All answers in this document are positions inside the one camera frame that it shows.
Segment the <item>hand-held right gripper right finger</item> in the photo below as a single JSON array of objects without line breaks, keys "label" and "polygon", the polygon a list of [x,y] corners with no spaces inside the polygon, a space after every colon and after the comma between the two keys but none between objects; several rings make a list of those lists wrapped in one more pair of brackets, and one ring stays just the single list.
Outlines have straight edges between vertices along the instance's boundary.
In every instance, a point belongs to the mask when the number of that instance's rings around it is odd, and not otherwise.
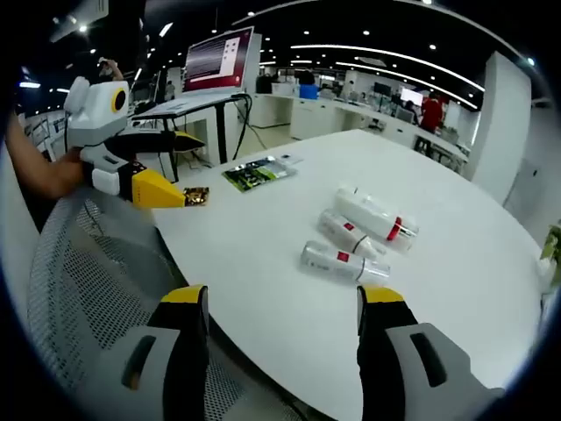
[{"label": "hand-held right gripper right finger", "polygon": [[357,291],[364,420],[475,420],[503,395],[476,378],[460,346],[418,322],[399,293],[373,284]]}]

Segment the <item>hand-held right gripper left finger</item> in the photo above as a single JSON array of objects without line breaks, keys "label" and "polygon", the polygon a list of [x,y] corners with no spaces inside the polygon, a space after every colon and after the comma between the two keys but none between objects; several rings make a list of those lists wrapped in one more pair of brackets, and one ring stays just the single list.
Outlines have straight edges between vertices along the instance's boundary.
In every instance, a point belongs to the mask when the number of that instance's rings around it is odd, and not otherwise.
[{"label": "hand-held right gripper left finger", "polygon": [[92,420],[202,420],[209,365],[208,289],[162,297],[147,325],[101,353],[82,388]]}]

